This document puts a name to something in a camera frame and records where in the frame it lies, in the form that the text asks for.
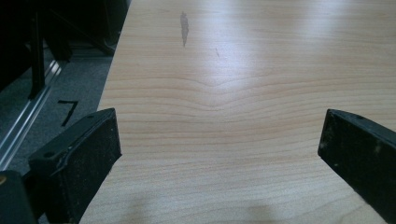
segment wooden table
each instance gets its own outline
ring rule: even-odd
[[[317,150],[327,108],[396,130],[396,2],[134,0],[108,107],[82,223],[381,223]]]

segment wood grain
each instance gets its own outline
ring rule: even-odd
[[[390,0],[134,0],[100,104],[123,156],[81,222],[384,222],[317,150],[327,108],[396,130],[395,21]]]

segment gray floor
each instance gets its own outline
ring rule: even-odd
[[[46,50],[46,67],[52,60]],[[51,88],[49,97],[21,143],[8,169],[25,174],[29,155],[44,146],[82,117],[95,112],[106,82],[112,58],[87,46],[74,49],[74,56]],[[17,119],[27,103],[31,88],[31,72],[27,71],[0,92],[0,139]],[[72,105],[59,101],[78,101],[65,126],[62,126]]]

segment light wood surface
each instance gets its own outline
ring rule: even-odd
[[[393,0],[134,0],[100,104],[123,156],[81,222],[381,223],[317,150],[327,108],[396,130],[395,72]]]

